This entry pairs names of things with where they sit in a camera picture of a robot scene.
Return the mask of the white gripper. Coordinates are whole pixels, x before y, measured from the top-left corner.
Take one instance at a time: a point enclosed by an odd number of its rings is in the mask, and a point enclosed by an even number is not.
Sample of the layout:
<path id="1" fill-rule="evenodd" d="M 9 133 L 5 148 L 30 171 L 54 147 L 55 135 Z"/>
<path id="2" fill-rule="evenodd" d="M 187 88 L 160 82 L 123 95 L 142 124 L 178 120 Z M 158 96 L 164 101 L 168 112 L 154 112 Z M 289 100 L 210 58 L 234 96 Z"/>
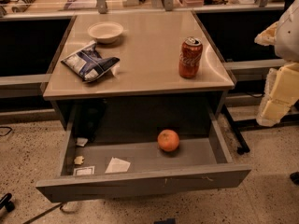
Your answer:
<path id="1" fill-rule="evenodd" d="M 279 21 L 274 22 L 254 38 L 256 44 L 274 46 L 278 57 L 296 63 L 271 68 L 266 77 L 264 97 L 256 120 L 259 125 L 272 127 L 299 100 L 299 0 L 289 6 Z"/>

